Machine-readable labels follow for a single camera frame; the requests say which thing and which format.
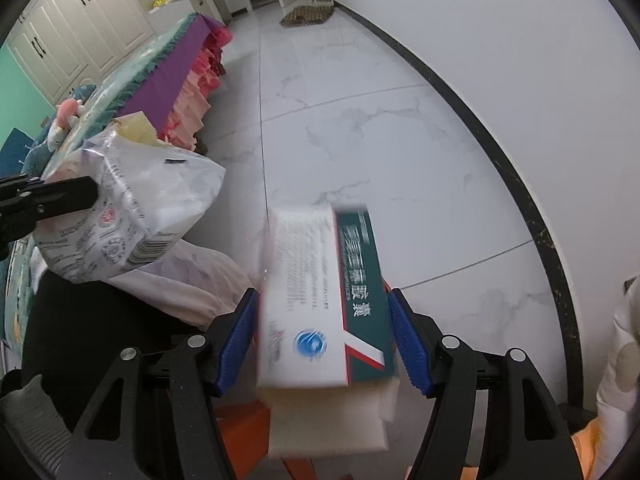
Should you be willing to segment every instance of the green ruffled trim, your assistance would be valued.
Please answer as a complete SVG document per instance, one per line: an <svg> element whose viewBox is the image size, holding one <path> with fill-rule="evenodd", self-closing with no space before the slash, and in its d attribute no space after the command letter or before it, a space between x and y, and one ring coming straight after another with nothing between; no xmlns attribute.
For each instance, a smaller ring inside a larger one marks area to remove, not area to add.
<svg viewBox="0 0 640 480"><path fill-rule="evenodd" d="M172 53L175 46L185 35L197 15L197 12L192 12L185 17L180 27L175 31L174 36L167 41L162 50L153 56L153 58L142 69L140 69L131 81L127 83L120 92L118 92L118 95L113 98L111 103L100 113L100 115L98 115L94 123L87 129L83 139L91 139L91 137L96 136L107 127L107 124L113 120L118 111L126 104L130 97L135 94L136 90L140 88L140 85L142 85L149 75L158 68L169 54Z"/></svg>

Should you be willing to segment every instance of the blue circular logo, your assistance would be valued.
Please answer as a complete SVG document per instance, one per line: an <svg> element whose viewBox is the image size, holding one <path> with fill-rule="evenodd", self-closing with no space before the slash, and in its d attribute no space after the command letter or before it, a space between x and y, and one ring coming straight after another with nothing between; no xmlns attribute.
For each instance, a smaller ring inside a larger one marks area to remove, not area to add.
<svg viewBox="0 0 640 480"><path fill-rule="evenodd" d="M324 334L318 330L303 330L296 336L296 350L304 357L320 357L326 350Z"/></svg>

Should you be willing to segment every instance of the green wall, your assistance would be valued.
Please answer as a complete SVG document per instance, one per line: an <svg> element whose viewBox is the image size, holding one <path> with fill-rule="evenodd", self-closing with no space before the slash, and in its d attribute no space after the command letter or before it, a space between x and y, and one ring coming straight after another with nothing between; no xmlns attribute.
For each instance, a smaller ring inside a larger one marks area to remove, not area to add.
<svg viewBox="0 0 640 480"><path fill-rule="evenodd" d="M43 118L53 112L4 44L0 48L0 146L14 128L34 138Z"/></svg>

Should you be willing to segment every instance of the door mat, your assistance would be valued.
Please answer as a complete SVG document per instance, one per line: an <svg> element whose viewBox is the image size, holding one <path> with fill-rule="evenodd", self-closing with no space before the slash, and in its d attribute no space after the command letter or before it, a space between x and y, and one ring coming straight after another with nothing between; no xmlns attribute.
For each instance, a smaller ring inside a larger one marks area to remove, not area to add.
<svg viewBox="0 0 640 480"><path fill-rule="evenodd" d="M283 27L299 27L300 25L314 25L324 23L334 13L334 6L300 5L280 20Z"/></svg>

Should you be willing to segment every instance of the barcode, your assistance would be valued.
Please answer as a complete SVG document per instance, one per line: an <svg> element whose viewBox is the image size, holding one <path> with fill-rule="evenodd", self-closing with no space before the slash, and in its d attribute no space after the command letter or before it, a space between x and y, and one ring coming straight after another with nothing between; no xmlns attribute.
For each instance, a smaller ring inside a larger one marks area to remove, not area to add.
<svg viewBox="0 0 640 480"><path fill-rule="evenodd" d="M147 240L142 238L131 251L124 265L125 269L137 269L156 261L164 254L172 240Z"/></svg>

